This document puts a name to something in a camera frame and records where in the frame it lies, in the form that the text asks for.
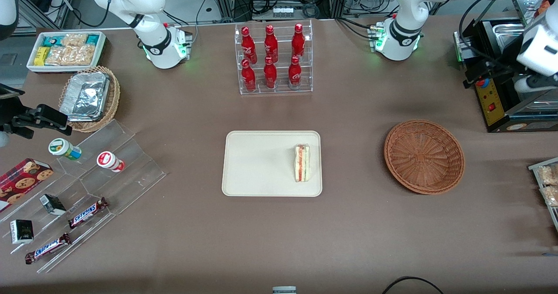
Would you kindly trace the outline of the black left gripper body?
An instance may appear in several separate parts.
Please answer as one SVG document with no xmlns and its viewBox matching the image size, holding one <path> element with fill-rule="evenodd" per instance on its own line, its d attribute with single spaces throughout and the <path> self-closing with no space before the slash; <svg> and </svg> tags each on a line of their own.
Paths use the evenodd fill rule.
<svg viewBox="0 0 558 294">
<path fill-rule="evenodd" d="M 512 76 L 525 74 L 527 67 L 517 60 L 522 43 L 522 39 L 514 39 L 504 50 L 501 50 L 496 41 L 485 42 L 485 50 L 491 58 L 490 61 L 487 61 L 488 67 L 485 77 L 496 78 L 508 74 Z"/>
</svg>

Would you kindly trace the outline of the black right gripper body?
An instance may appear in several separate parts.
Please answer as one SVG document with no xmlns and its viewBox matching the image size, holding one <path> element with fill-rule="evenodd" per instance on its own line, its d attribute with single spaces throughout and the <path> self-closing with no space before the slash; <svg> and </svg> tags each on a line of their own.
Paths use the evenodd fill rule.
<svg viewBox="0 0 558 294">
<path fill-rule="evenodd" d="M 28 126 L 34 124 L 31 108 L 20 101 L 25 91 L 0 85 L 0 125 L 1 131 L 9 135 L 19 135 L 24 139 L 32 139 L 34 131 Z"/>
</svg>

